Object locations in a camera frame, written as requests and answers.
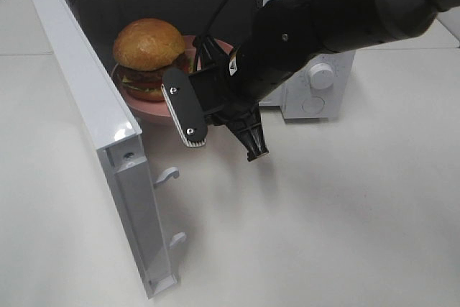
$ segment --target white table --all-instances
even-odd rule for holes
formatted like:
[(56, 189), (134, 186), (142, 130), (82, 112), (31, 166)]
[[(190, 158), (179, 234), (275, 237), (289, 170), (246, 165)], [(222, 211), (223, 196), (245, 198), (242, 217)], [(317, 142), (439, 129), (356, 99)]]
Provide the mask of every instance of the white table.
[(253, 163), (224, 128), (187, 150), (144, 124), (152, 168), (182, 173), (157, 194), (167, 235), (188, 234), (181, 283), (148, 301), (27, 1), (0, 0), (2, 306), (460, 304), (458, 49), (358, 52), (341, 117), (264, 111)]

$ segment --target white knob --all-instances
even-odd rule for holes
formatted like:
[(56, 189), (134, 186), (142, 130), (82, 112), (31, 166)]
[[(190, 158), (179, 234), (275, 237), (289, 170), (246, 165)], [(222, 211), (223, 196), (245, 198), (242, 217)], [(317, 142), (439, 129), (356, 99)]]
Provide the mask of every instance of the white knob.
[(308, 71), (310, 86), (316, 90), (327, 89), (334, 84), (334, 70), (329, 64), (321, 63), (314, 65)]

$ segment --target plate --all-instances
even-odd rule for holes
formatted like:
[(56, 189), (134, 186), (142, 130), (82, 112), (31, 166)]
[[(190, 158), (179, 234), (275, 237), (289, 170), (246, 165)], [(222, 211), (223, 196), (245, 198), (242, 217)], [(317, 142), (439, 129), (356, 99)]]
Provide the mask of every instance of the plate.
[[(183, 38), (185, 41), (185, 55), (187, 55), (187, 58), (191, 58), (193, 60), (193, 58), (195, 57), (196, 49), (194, 48), (192, 43), (193, 43), (193, 40), (195, 39), (195, 36), (185, 35), (183, 36)], [(222, 47), (222, 49), (226, 53), (230, 53), (231, 50), (233, 49), (231, 45), (229, 45), (228, 43), (225, 43), (224, 41), (216, 40), (216, 42), (219, 44), (219, 46)], [(148, 102), (148, 101), (138, 100), (137, 98), (130, 96), (124, 90), (124, 88), (121, 86), (121, 82), (113, 78), (114, 71), (117, 66), (118, 64), (114, 66), (110, 76), (112, 77), (112, 80), (114, 81), (124, 101), (126, 102), (128, 107), (131, 109), (131, 112), (133, 113), (133, 115), (138, 116), (140, 119), (145, 120), (146, 122), (152, 122), (154, 124), (167, 124), (167, 125), (174, 124), (173, 120), (171, 119), (171, 114), (168, 111), (166, 103), (164, 101)]]

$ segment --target white microwave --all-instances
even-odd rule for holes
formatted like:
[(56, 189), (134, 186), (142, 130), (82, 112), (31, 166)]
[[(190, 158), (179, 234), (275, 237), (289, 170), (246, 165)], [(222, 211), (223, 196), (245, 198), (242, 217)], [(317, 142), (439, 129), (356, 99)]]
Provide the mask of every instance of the white microwave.
[[(231, 0), (213, 35), (237, 45), (249, 34), (256, 10), (267, 1)], [(179, 172), (168, 168), (152, 177), (149, 160), (155, 157), (146, 157), (142, 129), (109, 76), (114, 66), (111, 46), (125, 25), (142, 17), (165, 19), (184, 34), (199, 33), (220, 0), (33, 2), (101, 161), (147, 295), (152, 297), (176, 283), (155, 188)], [(279, 106), (286, 119), (337, 116), (353, 59), (354, 52), (318, 56), (261, 106)], [(326, 84), (318, 83), (324, 76)]]

